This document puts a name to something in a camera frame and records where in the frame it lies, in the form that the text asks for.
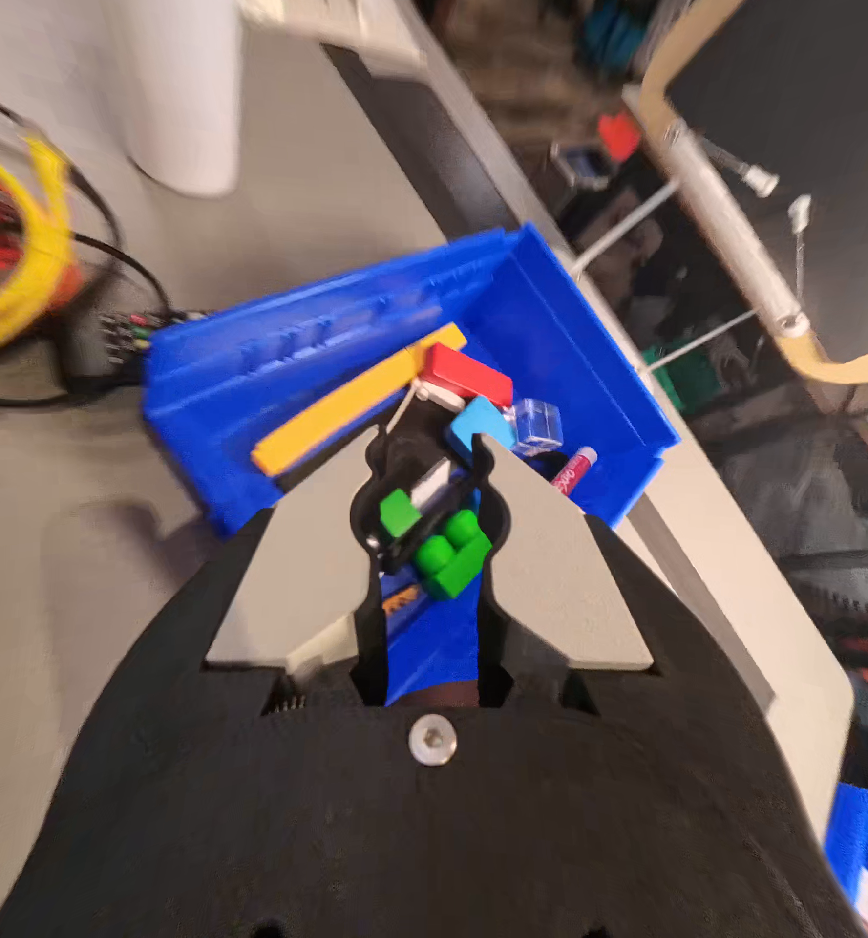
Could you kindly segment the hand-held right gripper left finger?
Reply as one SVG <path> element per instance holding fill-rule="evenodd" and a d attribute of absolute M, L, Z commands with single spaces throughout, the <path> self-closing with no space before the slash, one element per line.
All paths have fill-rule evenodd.
<path fill-rule="evenodd" d="M 205 663 L 311 674 L 357 655 L 370 556 L 351 510 L 379 434 L 367 428 L 276 503 Z"/>

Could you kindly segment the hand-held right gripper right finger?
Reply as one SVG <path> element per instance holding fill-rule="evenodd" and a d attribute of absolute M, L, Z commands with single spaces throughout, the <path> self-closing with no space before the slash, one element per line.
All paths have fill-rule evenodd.
<path fill-rule="evenodd" d="M 478 434 L 474 454 L 493 547 L 484 590 L 514 637 L 580 670 L 648 670 L 651 651 L 583 511 L 494 437 Z"/>

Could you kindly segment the large blue plastic bin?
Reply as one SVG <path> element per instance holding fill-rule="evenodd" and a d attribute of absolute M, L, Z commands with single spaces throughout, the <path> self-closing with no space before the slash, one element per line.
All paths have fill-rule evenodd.
<path fill-rule="evenodd" d="M 476 679 L 499 686 L 517 679 L 556 693 L 573 673 L 634 676 L 653 669 L 655 662 L 646 671 L 580 670 L 538 640 L 515 638 L 510 620 L 486 597 L 490 553 L 458 598 L 438 601 L 424 591 L 412 566 L 418 548 L 459 510 L 474 510 L 480 522 L 477 435 L 471 468 L 445 441 L 469 401 L 416 377 L 284 474 L 265 476 L 252 463 L 254 445 L 291 417 L 450 322 L 466 336 L 463 353 L 511 378 L 512 403 L 533 398 L 560 411 L 559 450 L 512 455 L 551 483 L 580 448 L 597 451 L 567 498 L 583 511 L 605 559 L 597 533 L 625 517 L 677 435 L 533 228 L 475 235 L 172 326 L 154 340 L 144 400 L 149 427 L 213 526 L 239 540 L 164 610 L 178 636 L 190 640 L 193 672 L 258 671 L 305 686 L 319 673 L 352 665 L 362 697 L 381 704 Z M 205 663 L 276 503 L 374 425 L 380 434 L 367 453 L 372 479 L 351 509 L 353 533 L 370 556 L 368 596 L 355 614 L 357 655 L 311 674 Z M 444 458 L 453 465 L 449 488 L 406 534 L 387 541 L 381 499 L 396 488 L 409 495 Z"/>

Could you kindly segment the green two-stud brick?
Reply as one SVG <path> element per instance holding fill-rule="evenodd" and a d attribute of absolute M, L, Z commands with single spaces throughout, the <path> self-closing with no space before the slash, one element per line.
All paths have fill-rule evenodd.
<path fill-rule="evenodd" d="M 458 598 L 482 572 L 492 542 L 471 509 L 451 515 L 412 557 L 422 587 L 438 601 Z"/>

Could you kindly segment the red dry-erase marker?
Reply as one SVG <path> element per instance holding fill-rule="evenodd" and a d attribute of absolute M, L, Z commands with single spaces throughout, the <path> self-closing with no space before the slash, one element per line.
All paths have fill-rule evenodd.
<path fill-rule="evenodd" d="M 550 484 L 564 496 L 570 497 L 597 460 L 598 453 L 594 448 L 580 448 L 562 466 Z"/>

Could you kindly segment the green cube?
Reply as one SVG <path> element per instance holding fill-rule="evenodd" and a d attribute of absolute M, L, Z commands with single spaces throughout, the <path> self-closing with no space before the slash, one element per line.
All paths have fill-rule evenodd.
<path fill-rule="evenodd" d="M 408 493 L 400 488 L 391 490 L 381 499 L 379 512 L 381 532 L 389 542 L 401 538 L 423 518 L 422 511 L 414 506 Z"/>

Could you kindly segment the clear acrylic cube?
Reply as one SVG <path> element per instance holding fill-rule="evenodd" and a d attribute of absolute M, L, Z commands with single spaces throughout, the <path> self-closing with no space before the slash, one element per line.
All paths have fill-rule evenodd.
<path fill-rule="evenodd" d="M 515 441 L 510 451 L 528 459 L 563 446 L 560 411 L 553 405 L 533 398 L 521 398 L 510 406 L 508 420 Z"/>

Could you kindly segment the long yellow block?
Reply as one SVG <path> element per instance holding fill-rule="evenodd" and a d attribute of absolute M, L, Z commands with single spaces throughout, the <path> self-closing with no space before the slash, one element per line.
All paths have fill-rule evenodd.
<path fill-rule="evenodd" d="M 284 474 L 339 431 L 383 404 L 419 376 L 428 349 L 443 344 L 453 351 L 466 336 L 450 322 L 334 389 L 258 441 L 251 452 L 265 476 Z"/>

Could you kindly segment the white card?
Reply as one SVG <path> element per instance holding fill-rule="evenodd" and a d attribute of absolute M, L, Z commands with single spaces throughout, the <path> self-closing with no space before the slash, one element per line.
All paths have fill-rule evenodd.
<path fill-rule="evenodd" d="M 453 465 L 450 459 L 438 461 L 411 488 L 409 499 L 420 512 L 424 512 L 449 488 Z"/>

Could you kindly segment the light blue foam block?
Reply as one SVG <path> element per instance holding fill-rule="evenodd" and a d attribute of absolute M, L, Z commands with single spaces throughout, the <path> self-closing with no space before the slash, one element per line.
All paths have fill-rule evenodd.
<path fill-rule="evenodd" d="M 473 465 L 472 444 L 477 434 L 492 437 L 508 450 L 517 441 L 516 431 L 504 413 L 484 396 L 471 399 L 445 430 L 449 450 L 466 468 Z"/>

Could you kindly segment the red block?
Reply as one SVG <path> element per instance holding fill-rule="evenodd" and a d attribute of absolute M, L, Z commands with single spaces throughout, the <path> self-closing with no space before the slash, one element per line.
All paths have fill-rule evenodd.
<path fill-rule="evenodd" d="M 498 409 L 512 405 L 513 382 L 509 376 L 443 342 L 426 349 L 418 377 L 465 401 L 483 397 Z"/>

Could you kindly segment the black remote control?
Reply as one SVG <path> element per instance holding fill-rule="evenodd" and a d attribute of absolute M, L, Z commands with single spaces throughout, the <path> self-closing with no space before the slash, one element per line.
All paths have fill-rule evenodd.
<path fill-rule="evenodd" d="M 156 332 L 211 314 L 178 309 L 75 314 L 54 328 L 57 374 L 64 389 L 76 394 L 137 385 Z"/>

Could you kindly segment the white paper roll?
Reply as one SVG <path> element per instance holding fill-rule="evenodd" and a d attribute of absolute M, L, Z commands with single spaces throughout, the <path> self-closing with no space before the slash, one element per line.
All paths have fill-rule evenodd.
<path fill-rule="evenodd" d="M 108 1 L 103 8 L 129 158 L 173 192 L 231 193 L 240 161 L 237 2 Z"/>

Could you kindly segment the black board tan frame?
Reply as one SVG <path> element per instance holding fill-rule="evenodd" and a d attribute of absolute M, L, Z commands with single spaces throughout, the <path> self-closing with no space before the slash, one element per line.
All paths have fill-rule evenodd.
<path fill-rule="evenodd" d="M 693 2 L 624 95 L 793 370 L 868 384 L 868 1 Z"/>

